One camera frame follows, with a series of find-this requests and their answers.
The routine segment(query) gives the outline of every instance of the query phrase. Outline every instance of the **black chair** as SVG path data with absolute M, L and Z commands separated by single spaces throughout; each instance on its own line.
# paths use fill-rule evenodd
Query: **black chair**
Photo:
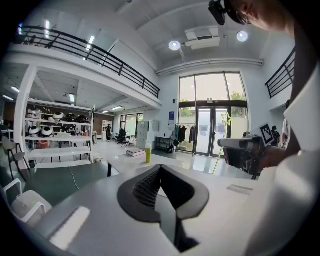
M 3 145 L 3 148 L 4 148 L 4 153 L 8 156 L 12 180 L 14 181 L 15 179 L 14 179 L 14 175 L 12 174 L 11 162 L 15 162 L 15 165 L 18 168 L 18 172 L 20 173 L 20 175 L 22 176 L 24 181 L 26 181 L 25 177 L 23 176 L 23 174 L 22 174 L 22 172 L 21 172 L 21 170 L 19 168 L 19 163 L 18 163 L 18 161 L 23 159 L 25 164 L 26 164 L 26 167 L 28 168 L 28 170 L 30 172 L 30 168 L 29 168 L 28 163 L 27 163 L 27 161 L 25 159 L 26 153 L 22 152 L 21 146 L 20 146 L 19 143 L 14 143 L 14 142 L 10 141 L 5 136 L 2 138 L 2 145 Z
M 131 148 L 130 139 L 131 139 L 131 137 L 130 137 L 130 136 L 127 136 L 127 137 L 125 138 L 125 141 L 122 141 L 121 148 L 122 148 L 123 145 L 125 145 L 125 148 L 127 148 L 128 144 L 129 144 L 129 146 L 130 146 L 130 148 Z
M 118 142 L 118 144 L 119 144 L 119 143 L 125 142 L 126 141 L 126 135 L 127 135 L 126 130 L 120 129 L 119 135 L 115 137 L 116 140 L 115 140 L 114 143 Z

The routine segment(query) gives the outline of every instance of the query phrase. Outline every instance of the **cable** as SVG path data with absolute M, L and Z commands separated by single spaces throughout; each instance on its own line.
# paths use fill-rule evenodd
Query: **cable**
M 74 185 L 76 186 L 76 188 L 77 188 L 78 190 L 80 190 L 80 188 L 78 188 L 78 186 L 77 186 L 77 183 L 76 183 L 76 180 L 75 180 L 75 176 L 74 176 L 74 174 L 72 173 L 72 171 L 70 170 L 70 166 L 69 166 L 69 171 L 70 171 L 70 173 L 72 174 L 72 178 L 73 178 L 73 181 L 74 181 Z

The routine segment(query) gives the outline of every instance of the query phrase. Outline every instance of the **paper sign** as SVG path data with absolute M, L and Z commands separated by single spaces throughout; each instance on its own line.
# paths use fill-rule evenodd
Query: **paper sign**
M 175 123 L 175 112 L 169 112 L 169 125 L 173 125 Z

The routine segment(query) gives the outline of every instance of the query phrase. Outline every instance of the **white shelf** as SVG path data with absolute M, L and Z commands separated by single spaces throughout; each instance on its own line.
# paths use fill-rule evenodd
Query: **white shelf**
M 31 122 L 40 122 L 40 123 L 50 123 L 50 124 L 56 124 L 55 122 L 50 122 L 48 120 L 43 120 L 43 119 L 35 119 L 35 118 L 26 118 L 25 119 L 26 121 L 31 121 Z M 63 122 L 63 121 L 60 121 L 58 123 L 59 124 L 62 124 L 62 125 L 81 125 L 81 126 L 90 126 L 91 123 L 83 123 L 83 122 Z
M 28 158 L 54 158 L 91 154 L 88 146 L 35 149 L 27 154 Z
M 52 126 L 52 125 L 40 125 L 41 127 L 52 127 L 52 128 L 62 128 L 61 126 Z
M 52 138 L 27 136 L 24 139 L 26 141 L 50 141 L 50 142 L 87 142 L 87 141 L 91 141 L 90 137 L 71 136 L 71 135 L 57 135 Z
M 49 106 L 49 107 L 61 107 L 65 109 L 73 109 L 73 110 L 84 110 L 84 111 L 91 111 L 91 108 L 87 107 L 81 107 L 81 106 L 72 106 L 69 104 L 63 104 L 63 103 L 57 103 L 57 102 L 49 102 L 49 101 L 43 101 L 43 100 L 37 100 L 37 99 L 28 99 L 28 102 L 32 102 L 33 104 L 36 105 L 41 105 L 41 106 Z
M 67 161 L 67 162 L 40 162 L 37 163 L 34 168 L 61 168 L 61 167 L 73 167 L 73 166 L 83 166 L 90 165 L 89 160 L 79 160 L 79 161 Z

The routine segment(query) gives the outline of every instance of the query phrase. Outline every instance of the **white column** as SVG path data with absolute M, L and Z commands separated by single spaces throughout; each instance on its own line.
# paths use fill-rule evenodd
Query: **white column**
M 29 94 L 31 91 L 31 87 L 34 83 L 35 77 L 37 75 L 38 68 L 34 65 L 29 65 L 27 68 L 22 83 L 20 85 L 20 92 L 16 99 L 15 103 L 15 110 L 14 110 L 14 125 L 13 125 L 13 135 L 14 135 L 14 142 L 20 143 L 21 149 L 25 151 L 25 141 L 24 141 L 24 134 L 23 134 L 23 127 L 25 125 L 25 116 L 26 116 L 26 108 L 28 103 Z M 26 169 L 25 162 L 19 161 L 19 166 L 21 169 Z

